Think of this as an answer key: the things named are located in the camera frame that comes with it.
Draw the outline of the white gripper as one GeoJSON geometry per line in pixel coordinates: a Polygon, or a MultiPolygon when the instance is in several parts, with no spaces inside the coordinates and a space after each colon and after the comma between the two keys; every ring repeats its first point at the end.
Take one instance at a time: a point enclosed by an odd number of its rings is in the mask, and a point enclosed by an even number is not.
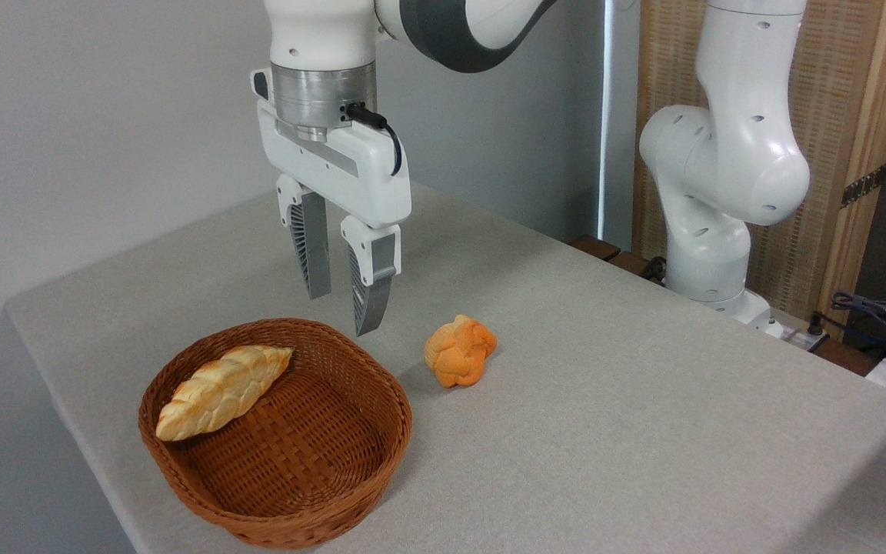
{"type": "Polygon", "coordinates": [[[331,293],[327,199],[350,214],[341,234],[349,246],[356,335],[378,329],[391,281],[401,273],[395,224],[411,214],[411,186],[400,142],[348,115],[351,105],[377,109],[375,68],[271,67],[253,72],[251,85],[261,143],[281,172],[281,223],[291,231],[309,298],[331,293]]]}

